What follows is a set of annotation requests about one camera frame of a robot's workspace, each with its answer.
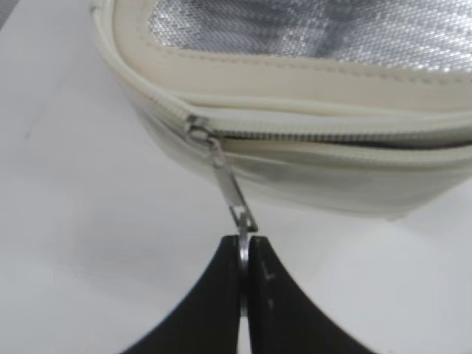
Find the stitching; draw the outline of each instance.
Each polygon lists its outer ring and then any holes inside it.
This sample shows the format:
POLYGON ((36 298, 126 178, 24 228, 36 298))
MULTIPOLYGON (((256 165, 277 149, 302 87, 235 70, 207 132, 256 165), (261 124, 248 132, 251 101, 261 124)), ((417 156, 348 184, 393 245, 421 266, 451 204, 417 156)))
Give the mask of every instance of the stitching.
POLYGON ((391 80, 398 83, 410 83, 410 84, 422 84, 422 85, 429 85, 429 86, 448 86, 451 84, 461 84, 461 83, 472 83, 472 77, 469 78, 427 78, 427 77, 411 77, 409 75, 405 75, 404 77, 399 76, 398 74, 386 74, 386 73, 376 73, 376 72, 361 72, 355 70, 347 70, 345 68, 330 68, 330 67, 320 67, 316 65, 309 65, 309 64, 292 64, 292 63, 273 63, 268 60, 256 60, 256 59, 235 59, 235 58, 214 58, 214 57, 207 57, 203 54, 191 54, 186 52, 174 52, 169 49, 162 48, 157 45, 157 43, 150 41, 149 38, 146 36, 145 28, 147 26, 143 26, 143 20, 145 20, 145 5, 146 0, 141 0, 141 6, 138 11, 138 15, 136 17, 136 31, 138 33, 138 38, 143 42, 143 44, 156 52, 164 53, 169 56, 176 56, 179 58, 185 59, 194 59, 194 60, 202 60, 202 61, 210 61, 214 63, 224 63, 224 64, 234 64, 234 65, 253 65, 253 66, 264 66, 267 68, 274 67, 277 69, 298 69, 298 70, 311 70, 315 72, 328 72, 333 74, 342 74, 345 76, 352 76, 352 77, 364 77, 364 78, 375 78, 380 80, 391 80))

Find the silver lining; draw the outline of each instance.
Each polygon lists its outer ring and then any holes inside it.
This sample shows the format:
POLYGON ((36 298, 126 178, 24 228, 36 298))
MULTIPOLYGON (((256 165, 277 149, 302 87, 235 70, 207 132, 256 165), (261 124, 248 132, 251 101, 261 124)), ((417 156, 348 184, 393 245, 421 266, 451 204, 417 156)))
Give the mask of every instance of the silver lining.
POLYGON ((165 46, 472 72, 472 0, 158 0, 165 46))

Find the white table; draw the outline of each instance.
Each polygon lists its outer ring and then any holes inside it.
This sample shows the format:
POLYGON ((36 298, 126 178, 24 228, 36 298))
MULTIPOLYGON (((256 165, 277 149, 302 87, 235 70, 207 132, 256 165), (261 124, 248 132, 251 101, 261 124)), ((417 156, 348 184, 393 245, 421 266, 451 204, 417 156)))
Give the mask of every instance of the white table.
MULTIPOLYGON (((233 230, 218 190, 140 125, 87 5, 22 0, 0 32, 0 353, 118 353, 233 230)), ((394 223, 249 202, 297 282, 364 343, 472 353, 472 183, 394 223)))

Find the zipper pull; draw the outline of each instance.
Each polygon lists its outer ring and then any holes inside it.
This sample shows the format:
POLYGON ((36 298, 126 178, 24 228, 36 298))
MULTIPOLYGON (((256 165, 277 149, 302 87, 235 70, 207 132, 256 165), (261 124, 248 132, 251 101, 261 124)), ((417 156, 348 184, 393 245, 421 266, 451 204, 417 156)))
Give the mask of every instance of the zipper pull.
POLYGON ((189 116, 186 132, 192 143, 208 148, 213 171, 237 229, 240 233, 258 232, 256 220, 236 181, 231 164, 226 158, 221 139, 209 127, 207 119, 189 116))

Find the white bag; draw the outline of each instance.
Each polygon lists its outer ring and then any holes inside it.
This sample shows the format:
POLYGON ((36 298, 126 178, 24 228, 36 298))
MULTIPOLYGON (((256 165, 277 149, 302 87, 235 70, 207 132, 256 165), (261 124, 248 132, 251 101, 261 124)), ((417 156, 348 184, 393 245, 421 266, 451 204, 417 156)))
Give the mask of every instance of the white bag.
POLYGON ((368 216, 469 178, 472 39, 456 1, 447 13, 282 2, 97 0, 92 12, 147 128, 192 170, 209 170, 211 137, 245 185, 368 216))

